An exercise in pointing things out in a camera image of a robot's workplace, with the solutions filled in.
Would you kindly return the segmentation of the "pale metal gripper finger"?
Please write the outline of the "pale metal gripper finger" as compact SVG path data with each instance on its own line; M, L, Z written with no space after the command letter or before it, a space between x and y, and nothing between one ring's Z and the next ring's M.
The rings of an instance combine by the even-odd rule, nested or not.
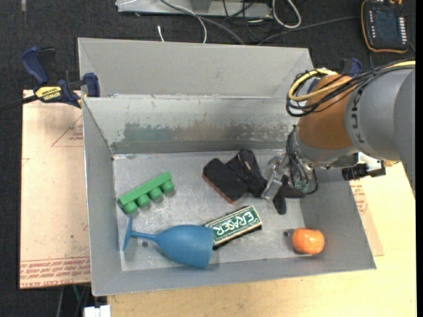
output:
M282 163L282 159L280 156L272 157L268 161L268 164L265 170L265 179L279 178L281 163Z
M271 177L267 181L267 185L264 191L261 193L261 198L266 200L273 200L278 193L279 189L281 188L283 182L282 177Z

